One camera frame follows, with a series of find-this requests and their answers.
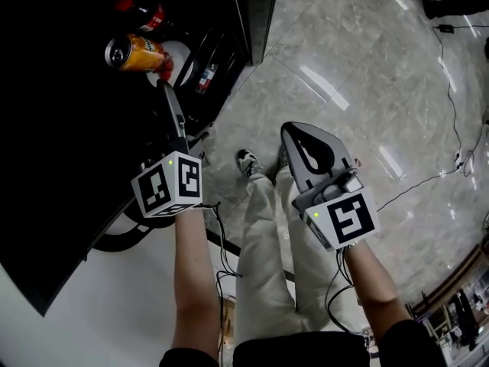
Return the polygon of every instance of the leg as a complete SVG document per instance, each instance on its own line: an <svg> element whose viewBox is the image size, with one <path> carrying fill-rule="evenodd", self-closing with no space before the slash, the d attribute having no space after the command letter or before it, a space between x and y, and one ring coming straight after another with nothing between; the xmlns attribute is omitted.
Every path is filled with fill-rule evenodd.
<svg viewBox="0 0 489 367"><path fill-rule="evenodd" d="M327 252L299 217L291 203L299 191L288 166L277 174L283 211L289 223L290 247L296 278L296 304L303 319L304 331L340 330L330 319L325 309L325 296L333 276L338 270L336 252ZM337 276L329 298L347 285L341 275ZM353 290L341 293L332 303L335 318L350 330L360 330L362 321L360 307Z"/></svg>
<svg viewBox="0 0 489 367"><path fill-rule="evenodd" d="M453 303L455 305L455 311L457 312L458 318L458 327L460 327L461 330L461 344L466 346L469 342L470 334L467 331L464 309L461 306L460 299L458 299L457 294L452 297L449 303Z"/></svg>
<svg viewBox="0 0 489 367"><path fill-rule="evenodd" d="M437 18L446 15L472 15L489 9L489 0L432 0L427 4L430 5L429 10Z"/></svg>
<svg viewBox="0 0 489 367"><path fill-rule="evenodd" d="M460 290L460 302L464 309L465 319L467 320L467 325L470 328L471 335L477 337L479 327L474 318L474 313L472 311L471 305L468 302L467 295L463 290Z"/></svg>
<svg viewBox="0 0 489 367"><path fill-rule="evenodd" d="M271 181L252 174L236 279L236 345L250 339L300 332L280 258L275 196Z"/></svg>

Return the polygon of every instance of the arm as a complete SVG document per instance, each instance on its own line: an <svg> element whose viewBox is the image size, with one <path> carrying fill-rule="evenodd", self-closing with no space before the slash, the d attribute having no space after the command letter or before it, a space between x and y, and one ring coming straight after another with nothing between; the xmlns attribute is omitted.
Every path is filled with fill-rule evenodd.
<svg viewBox="0 0 489 367"><path fill-rule="evenodd" d="M395 323L411 320L392 278L365 240L347 249L345 260L376 339L380 340Z"/></svg>
<svg viewBox="0 0 489 367"><path fill-rule="evenodd" d="M201 209L176 215L176 329L172 348L203 351L217 360L219 301Z"/></svg>

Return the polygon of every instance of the soda can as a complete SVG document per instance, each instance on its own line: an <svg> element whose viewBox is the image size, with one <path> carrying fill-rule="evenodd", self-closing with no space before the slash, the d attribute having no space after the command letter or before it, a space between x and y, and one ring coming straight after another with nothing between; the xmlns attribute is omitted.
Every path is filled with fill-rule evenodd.
<svg viewBox="0 0 489 367"><path fill-rule="evenodd" d="M105 48L105 62L118 70L153 71L166 61L160 44L135 34L114 37Z"/></svg>

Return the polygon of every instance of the wire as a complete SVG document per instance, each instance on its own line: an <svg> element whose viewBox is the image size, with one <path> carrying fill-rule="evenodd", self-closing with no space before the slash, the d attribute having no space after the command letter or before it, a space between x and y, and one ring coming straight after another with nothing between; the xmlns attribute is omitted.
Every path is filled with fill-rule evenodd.
<svg viewBox="0 0 489 367"><path fill-rule="evenodd" d="M349 290L349 289L354 287L353 283L351 282L350 277L348 276L348 271L347 271L347 268L345 265L345 249L344 248L342 248L336 252L336 263L338 264L338 270L336 271L335 275L333 276L333 279L329 283L328 290L326 291L326 296L325 296L325 300L324 300L326 312L328 313L329 317L331 318L331 321L338 328L343 330L344 332L350 333L350 334L355 334L355 335L364 335L364 330L361 332L352 332L351 330L349 330L348 328L343 326L339 322L339 320L337 320L336 317L331 312L331 304L332 304L333 300L336 299L337 296L340 295L341 292L344 292L344 291ZM343 278L348 282L348 285L346 287L343 287L340 291L336 292L336 294L334 294L332 296L332 298L328 301L328 296L329 296L329 292L331 290L331 287L332 287L333 283L335 282L335 279L338 277L338 275L340 273L343 275Z"/></svg>
<svg viewBox="0 0 489 367"><path fill-rule="evenodd" d="M489 28L489 26L483 24L473 24L472 26L452 26L453 28Z"/></svg>
<svg viewBox="0 0 489 367"><path fill-rule="evenodd" d="M479 130L479 136L477 138L477 141L475 142L474 147L472 149L470 149L470 150L467 151L467 154L465 154L465 158L464 158L463 162L461 163L464 166L461 169L462 173L464 174L464 177L468 177L470 174L472 174L472 169L470 169L470 171L467 172L467 166L468 166L468 162L471 159L472 159L472 162L474 162L474 160L475 160L474 152L475 152L475 149L477 148L477 146L479 145L479 142L481 141L482 131L483 130L484 130L484 118L482 120L481 129Z"/></svg>
<svg viewBox="0 0 489 367"><path fill-rule="evenodd" d="M226 234L224 230L224 225L221 220L221 216L219 215L219 205L221 205L220 202L214 205L206 205L206 204L200 204L196 206L196 208L203 208L203 209L212 209L214 212L214 215L219 223L219 228L221 230L221 233L219 235L220 239L220 245L221 245L221 264L224 270L222 271L217 271L215 274L215 288L217 290L217 295L220 300L220 321L221 321L221 338L219 340L219 348L218 348L218 358L221 360L221 366L224 365L223 359L224 359L224 295L222 293L222 285L221 285L221 279L227 277L227 276L232 276L233 278L242 278L242 276L237 273L229 264L228 261L228 255L227 251L224 247L225 242L227 242L226 239Z"/></svg>
<svg viewBox="0 0 489 367"><path fill-rule="evenodd" d="M462 147L462 144L461 144L460 135L458 134L456 123L455 123L456 120L457 120L457 109L455 107L455 103L453 102L452 96L450 95L450 89L452 88L452 82L451 82L451 80L449 78L449 75L448 75L445 67L443 66L443 57L445 56L445 48L443 47L442 40L440 39L440 37L438 36L438 34L435 31L435 29L440 30L441 28L444 28L444 29L447 29L447 30L452 30L450 32L453 32L453 29L456 29L456 28L489 28L489 26L479 25L479 24L476 24L474 26L451 26L450 24L441 24L439 26L433 26L432 27L432 31L435 34L436 39L438 40L438 42L442 46L442 57L441 57L441 60L440 60L440 66L442 67L443 72L445 73L445 76L446 76L447 80L449 81L449 90L447 92L447 96L450 99L450 102L452 104L452 108L453 108L453 124L452 124L452 127L453 127L453 130L454 130L454 132L455 132L455 134L457 136L457 139L458 139L458 152L457 152L456 157L455 157L455 161L457 161L460 158L460 156L461 156L461 147ZM477 146L479 145L479 142L481 141L483 129L484 129L484 120L482 120L481 129L479 131L479 136L478 136L477 141L475 142L474 147L472 149L470 149L470 150L467 151L467 154L465 154L464 159L462 161L460 161L460 162L457 163L457 167L454 170L448 171L446 173L440 173L439 175L435 175L435 176L430 177L430 178L428 178L426 180L422 180L418 184L410 187L407 190L404 190L402 193L399 193L392 200L387 201L383 206L381 206L377 210L377 212L380 212L383 208L385 208L385 206L387 206L388 204L392 203L394 200L397 200L403 194L409 192L410 190L414 189L415 187L418 187L419 185L424 184L425 182L428 182L429 180L433 180L435 178L440 178L440 177L443 177L444 175L447 175L447 174L455 173L460 167L463 167L462 168L462 173L463 173L464 177L468 177L472 173L472 170L470 169L470 171L467 171L467 166L468 166L468 163L469 163L469 161L471 159L472 159L472 162L474 161L474 152L475 152L475 149L477 148Z"/></svg>
<svg viewBox="0 0 489 367"><path fill-rule="evenodd" d="M436 39L438 39L438 42L442 46L442 59L440 60L440 63L439 64L442 67L443 72L445 73L446 79L449 82L449 90L447 92L447 96L449 97L450 102L452 103L452 108L453 108L453 126L452 127L453 127L453 130L455 131L455 134L457 135L457 139L458 139L458 152L457 152L457 155L455 157L455 161L457 161L458 158L460 157L460 151L461 151L461 139L460 139L460 135L458 134L457 127L455 126L455 122L457 120L457 109L455 107L455 103L453 102L452 96L450 95L450 89L452 88L452 81L450 80L449 74L447 73L445 67L443 66L443 57L445 55L445 48L443 47L442 40L440 39L440 37L438 36L438 34L435 31L436 28L437 27L433 26L432 27L432 30L433 30L433 33L436 36Z"/></svg>
<svg viewBox="0 0 489 367"><path fill-rule="evenodd" d="M434 175L433 177L430 177L430 178L427 178L425 180L422 180L421 182L419 182L418 184L416 185L413 185L411 186L409 189L407 190L404 190L402 193L399 193L397 196L395 196L392 200L389 200L387 201L383 206L381 206L379 209L377 209L377 212L380 212L381 210L383 210L387 204L390 204L392 203L394 200L397 200L399 197L401 197L403 194L406 194L407 192L409 192L411 189L414 189L415 187L418 187L419 185L421 184L424 184L425 182L428 182L429 180L434 180L435 178L440 178L440 177L443 177L444 175L448 175L448 174L451 174L451 173L455 173L458 169L460 168L460 166L457 166L456 168L454 168L452 171L447 171L446 173L440 173L438 175Z"/></svg>

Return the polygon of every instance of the tile floor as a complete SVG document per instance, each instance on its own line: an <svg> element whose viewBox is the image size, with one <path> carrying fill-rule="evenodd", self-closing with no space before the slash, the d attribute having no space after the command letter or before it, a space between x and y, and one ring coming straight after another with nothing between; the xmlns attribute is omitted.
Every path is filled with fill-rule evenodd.
<svg viewBox="0 0 489 367"><path fill-rule="evenodd" d="M205 199L222 202L228 238L241 244L248 204L235 152L250 149L273 166L287 121L340 137L361 160L360 177L378 206L451 170L458 140L432 26L468 21L489 24L489 12L430 21L420 0L277 0L264 62L245 69L205 142ZM488 36L487 28L440 35L462 156L474 146L489 100ZM406 302L430 292L481 238L489 210L488 143L484 134L470 176L437 178L380 213L381 233L369 242ZM293 271L285 217L277 218L283 265Z"/></svg>

